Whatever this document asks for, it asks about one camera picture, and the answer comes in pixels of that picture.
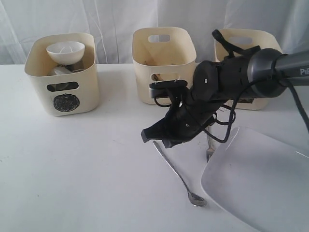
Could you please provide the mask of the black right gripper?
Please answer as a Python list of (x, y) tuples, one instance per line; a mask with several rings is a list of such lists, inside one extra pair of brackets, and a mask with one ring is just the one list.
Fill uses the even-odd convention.
[(222, 105), (219, 92), (218, 63), (203, 61), (197, 65), (193, 85), (174, 99), (166, 114), (141, 131), (144, 143), (161, 140), (165, 148), (188, 142), (214, 122), (213, 114)]

